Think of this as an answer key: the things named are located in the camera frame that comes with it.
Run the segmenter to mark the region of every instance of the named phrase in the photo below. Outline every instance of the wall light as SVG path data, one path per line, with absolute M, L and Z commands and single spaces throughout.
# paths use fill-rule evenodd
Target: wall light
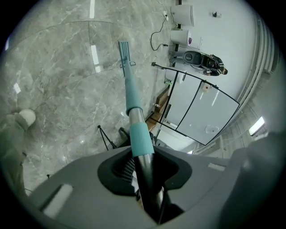
M 250 136 L 255 135 L 264 125 L 263 117 L 260 117 L 258 121 L 249 129 Z

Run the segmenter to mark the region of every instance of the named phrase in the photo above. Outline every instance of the black frame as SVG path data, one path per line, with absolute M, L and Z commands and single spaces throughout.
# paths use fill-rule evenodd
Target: black frame
M 165 108 L 164 108 L 164 111 L 163 111 L 163 113 L 162 113 L 162 116 L 161 116 L 161 118 L 160 118 L 160 121 L 157 121 L 157 120 L 153 119 L 151 116 L 150 116 L 149 118 L 152 119 L 153 121 L 157 122 L 157 123 L 160 123 L 161 125 L 163 125 L 163 126 L 169 128 L 169 129 L 171 129 L 171 130 L 174 130 L 175 132 L 177 132 L 177 133 L 179 133 L 179 134 L 181 134 L 181 135 L 183 135 L 183 136 L 186 136 L 186 137 L 189 137 L 190 139 L 193 139 L 194 141 L 196 141 L 196 142 L 198 142 L 198 143 L 200 143 L 200 144 L 202 144 L 202 145 L 204 145 L 204 146 L 205 146 L 205 145 L 208 145 L 213 139 L 215 139 L 215 138 L 217 137 L 217 135 L 220 134 L 220 132 L 221 132 L 221 131 L 226 127 L 226 125 L 230 122 L 230 120 L 232 119 L 232 117 L 233 117 L 233 116 L 235 115 L 235 113 L 237 112 L 237 110 L 238 110 L 238 108 L 239 108 L 239 106 L 240 106 L 240 103 L 237 102 L 233 97 L 229 96 L 229 95 L 226 94 L 224 91 L 222 91 L 221 89 L 219 89 L 219 87 L 218 87 L 217 85 L 214 85 L 214 84 L 212 84 L 212 83 L 210 83 L 210 82 L 208 82 L 208 81 L 206 81 L 206 80 L 203 80 L 203 79 L 201 79 L 200 77 L 197 77 L 197 76 L 194 76 L 194 75 L 191 75 L 191 74 L 188 74 L 188 73 L 179 71 L 179 70 L 175 70 L 175 69 L 172 69 L 172 68 L 162 67 L 162 66 L 156 64 L 156 62 L 152 62 L 151 65 L 152 65 L 152 66 L 160 67 L 160 68 L 162 68 L 162 69 L 169 69 L 169 70 L 172 70 L 172 71 L 176 71 L 176 76 L 175 76 L 175 79 L 174 79 L 174 82 L 173 82 L 173 85 L 172 85 L 172 88 L 171 88 L 171 92 L 170 92 L 169 98 L 168 98 L 168 100 L 167 100 L 167 104 L 166 104 L 166 106 L 165 106 Z M 162 123 L 162 119 L 163 119 L 163 117 L 164 117 L 164 115 L 165 115 L 165 113 L 166 113 L 167 107 L 168 107 L 168 105 L 169 105 L 169 101 L 170 101 L 170 98 L 171 98 L 171 96 L 172 96 L 172 93 L 173 93 L 173 90 L 174 90 L 174 87 L 175 87 L 175 84 L 176 84 L 176 81 L 177 81 L 178 73 L 179 73 L 179 72 L 185 74 L 185 76 L 188 75 L 188 76 L 192 76 L 192 77 L 194 77 L 194 78 L 197 78 L 197 79 L 199 79 L 201 82 L 200 82 L 200 85 L 198 86 L 198 89 L 197 89 L 197 91 L 196 91 L 196 93 L 195 93 L 195 96 L 193 97 L 193 100 L 192 100 L 192 102 L 191 102 L 189 108 L 187 109 L 185 115 L 184 115 L 183 118 L 181 119 L 181 121 L 180 121 L 179 125 L 176 127 L 176 129 L 173 129 L 173 128 L 168 127 L 167 125 L 163 124 L 163 123 Z M 211 85 L 212 87 L 216 88 L 217 90 L 219 90 L 220 92 L 222 92 L 223 94 L 225 94 L 226 96 L 228 96 L 229 98 L 231 98 L 233 101 L 235 101 L 235 102 L 238 104 L 237 109 L 235 110 L 235 112 L 233 113 L 233 115 L 230 117 L 230 119 L 227 121 L 227 123 L 223 126 L 223 128 L 222 128 L 207 144 L 203 144 L 203 143 L 201 143 L 201 142 L 195 140 L 194 138 L 191 138 L 190 136 L 187 136 L 187 135 L 185 135 L 185 134 L 183 134 L 183 133 L 181 133 L 181 132 L 179 132 L 179 131 L 177 130 L 178 127 L 180 126 L 181 122 L 183 121 L 184 117 L 187 115 L 189 109 L 191 108 L 192 103 L 194 102 L 194 100 L 195 100 L 195 98 L 196 98 L 196 96 L 197 96 L 197 93 L 198 93 L 198 91 L 199 91 L 199 89 L 200 89 L 202 83 L 207 83 L 207 84 Z

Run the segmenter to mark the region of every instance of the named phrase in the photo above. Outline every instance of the fluorescent light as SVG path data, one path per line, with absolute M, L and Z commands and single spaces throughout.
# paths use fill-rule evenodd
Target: fluorescent light
M 9 49 L 9 38 L 7 39 L 5 43 L 5 51 L 7 51 L 8 49 Z
M 96 66 L 95 67 L 95 73 L 101 72 L 101 67 L 100 66 Z
M 202 95 L 203 95 L 204 93 L 202 93 Z M 202 99 L 202 95 L 201 95 L 201 97 L 200 97 L 200 100 Z
M 21 89 L 20 89 L 18 83 L 15 83 L 14 86 L 13 86 L 13 88 L 14 88 L 14 90 L 16 91 L 17 94 L 18 94 L 19 92 L 21 92 Z
M 173 123 L 170 123 L 170 125 L 171 125 L 172 127 L 175 127 L 175 128 L 178 127 L 176 124 L 173 124 Z
M 89 18 L 94 18 L 95 0 L 90 0 Z
M 97 56 L 97 47 L 95 45 L 91 46 L 91 55 L 93 56 L 94 65 L 99 64 L 98 56 Z
M 264 123 L 265 122 L 264 122 L 263 117 L 260 117 L 258 121 L 249 129 L 250 136 L 255 135 L 260 130 L 260 128 L 264 125 Z
M 214 98 L 214 101 L 213 101 L 213 104 L 211 106 L 213 106 L 215 104 L 215 101 L 216 101 L 216 98 L 218 97 L 218 94 L 219 94 L 219 90 L 217 91 L 215 98 Z

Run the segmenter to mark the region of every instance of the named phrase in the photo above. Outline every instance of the gray marble tile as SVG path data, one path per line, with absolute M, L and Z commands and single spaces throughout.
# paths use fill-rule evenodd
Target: gray marble tile
M 3 112 L 35 109 L 50 96 L 60 94 L 66 85 L 95 73 L 88 22 L 43 30 L 1 59 L 0 97 L 8 107 Z
M 51 26 L 71 21 L 86 21 L 90 0 L 40 0 L 25 15 L 10 36 L 14 47 L 25 38 Z
M 90 18 L 90 0 L 41 0 L 11 34 L 9 45 L 14 47 L 41 30 L 75 21 L 112 22 L 149 34 L 160 29 L 164 10 L 156 0 L 96 0 L 94 17 Z
M 107 22 L 89 22 L 90 44 L 96 46 L 99 64 L 96 72 L 119 67 L 121 63 L 118 41 L 129 41 L 130 56 L 137 64 L 151 63 L 155 53 L 151 51 L 148 36 L 138 30 Z
M 159 1 L 166 8 L 175 4 Z M 89 7 L 90 0 L 41 1 L 0 60 L 0 117 L 23 108 L 37 116 L 26 136 L 23 165 L 31 190 L 71 161 L 105 151 L 98 125 L 115 144 L 123 141 L 118 130 L 129 130 L 129 118 L 118 41 L 129 41 L 137 63 L 132 70 L 145 116 L 165 88 L 164 70 L 151 62 L 168 66 L 172 47 L 153 51 L 149 40 L 161 28 L 164 7 L 156 0 L 96 0 L 94 18 Z M 169 20 L 154 34 L 154 47 L 172 44 L 172 26 Z M 91 45 L 97 49 L 96 65 Z

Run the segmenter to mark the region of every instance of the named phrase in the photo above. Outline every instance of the power cord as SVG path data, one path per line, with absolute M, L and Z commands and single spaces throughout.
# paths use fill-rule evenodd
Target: power cord
M 192 66 L 191 64 L 190 64 L 190 66 L 191 66 L 193 69 L 195 69 L 195 72 L 198 72 L 198 71 L 203 70 L 203 69 L 197 69 L 197 68 L 195 68 L 194 66 Z
M 157 2 L 165 8 L 166 12 L 168 12 L 168 10 L 166 9 L 166 7 L 165 7 L 162 3 L 160 3 L 158 0 L 157 0 Z
M 154 49 L 153 46 L 152 46 L 152 36 L 153 36 L 154 34 L 160 33 L 160 32 L 162 31 L 162 28 L 163 28 L 163 26 L 164 26 L 164 22 L 166 21 L 166 19 L 167 19 L 167 15 L 165 15 L 165 20 L 164 20 L 163 23 L 162 23 L 162 27 L 161 27 L 160 31 L 154 32 L 154 33 L 151 34 L 150 44 L 151 44 L 151 47 L 152 47 L 153 51 L 157 51 L 157 50 L 160 48 L 161 45 L 163 45 L 163 46 L 168 46 L 168 45 L 166 45 L 166 44 L 160 44 L 157 49 Z
M 163 44 L 164 46 L 168 46 L 168 47 L 172 47 L 172 46 L 176 46 L 176 45 L 167 45 L 167 44 Z M 193 49 L 193 48 L 187 48 L 187 47 L 182 47 L 182 46 L 179 46 L 180 48 L 186 48 L 186 49 L 190 49 L 190 50 L 193 50 L 193 51 L 196 51 L 196 52 L 199 52 L 199 53 L 202 53 L 202 52 L 200 52 L 200 51 L 198 51 L 198 50 L 195 50 L 195 49 Z

